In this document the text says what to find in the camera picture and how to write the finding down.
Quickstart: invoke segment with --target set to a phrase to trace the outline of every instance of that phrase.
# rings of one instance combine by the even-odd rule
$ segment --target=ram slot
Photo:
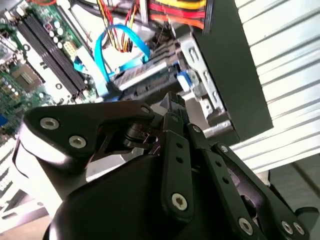
[[[24,38],[30,43],[33,49],[41,56],[43,62],[52,70],[52,72],[57,76],[57,78],[61,81],[64,87],[72,94],[77,95],[79,91],[72,84],[68,77],[66,77],[65,73],[61,70],[61,68],[57,65],[55,60],[51,57],[48,51],[43,47],[40,41],[34,36],[33,32],[29,30],[29,28],[23,22],[19,22],[17,25],[17,29],[24,36]]]
[[[29,15],[25,22],[34,31],[34,33],[39,37],[41,42],[50,52],[52,57],[57,61],[57,63],[63,68],[65,73],[69,76],[73,84],[80,90],[86,89],[84,80],[80,74],[74,69],[70,60],[62,53],[62,51],[53,42],[48,33],[43,29],[42,25],[36,19],[34,15]]]

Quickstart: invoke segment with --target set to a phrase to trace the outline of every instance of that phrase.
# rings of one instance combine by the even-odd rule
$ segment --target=silver screw head
[[[201,132],[201,129],[198,126],[193,126],[193,130],[195,130],[197,133]]]
[[[40,125],[44,129],[48,129],[48,130],[55,130],[60,126],[59,122],[56,119],[52,118],[52,117],[44,117],[44,118],[42,118],[40,120]]]
[[[296,222],[293,223],[293,226],[295,227],[295,229],[297,229],[297,231],[301,234],[301,235],[305,235],[305,231],[303,230],[303,228]]]
[[[172,200],[172,204],[180,211],[184,211],[188,207],[187,200],[185,199],[184,196],[182,196],[179,193],[174,193],[171,197],[171,200]]]
[[[144,111],[147,114],[150,113],[150,110],[148,108],[146,108],[145,106],[142,106],[141,110]]]
[[[247,219],[241,217],[239,218],[240,228],[248,235],[252,235],[254,233],[254,229],[252,228],[250,222]]]
[[[290,235],[294,234],[293,229],[291,228],[291,226],[286,222],[286,221],[282,221],[281,222],[283,229]]]
[[[83,137],[75,135],[69,138],[69,144],[76,149],[82,149],[87,145],[87,142]]]
[[[220,146],[221,150],[224,151],[225,153],[228,152],[228,148],[226,146],[221,145]]]

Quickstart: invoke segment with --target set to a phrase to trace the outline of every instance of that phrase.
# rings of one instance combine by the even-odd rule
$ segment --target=green circuit board
[[[82,44],[68,24],[64,22],[56,6],[40,6],[33,2],[25,2],[24,4],[26,4],[26,13],[33,13],[42,23],[48,35],[54,32],[54,37],[57,37],[59,43],[63,46],[61,47],[61,51],[72,62],[75,57],[73,55],[75,54],[75,50],[80,48]],[[17,37],[15,25],[0,23],[0,32],[3,36],[8,36],[11,41],[15,42],[17,51],[23,54],[23,61],[15,60],[10,64],[6,64],[5,68],[0,68],[1,146],[9,138],[14,138],[15,134],[18,133],[21,119],[27,110],[40,106],[54,106],[60,104],[60,102],[55,102],[54,98],[47,94],[44,86],[44,82],[46,81],[45,76],[42,79],[33,67],[28,64],[28,52]],[[7,52],[8,49],[5,47],[0,49],[1,56],[5,56]],[[83,92],[76,99],[68,99],[63,104],[93,103],[95,101],[97,95],[94,81],[87,75],[85,75],[85,79],[87,81],[85,93]]]

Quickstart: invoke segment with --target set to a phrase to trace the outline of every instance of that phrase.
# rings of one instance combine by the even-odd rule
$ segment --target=motherboard
[[[94,81],[73,64],[82,46],[55,5],[23,0],[5,12],[0,22],[0,146],[15,138],[31,108],[95,101]]]

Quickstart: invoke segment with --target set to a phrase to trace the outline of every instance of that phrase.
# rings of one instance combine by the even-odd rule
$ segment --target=connector
[[[77,56],[77,47],[72,41],[66,41],[63,44],[63,49],[69,54],[72,61],[75,60]]]

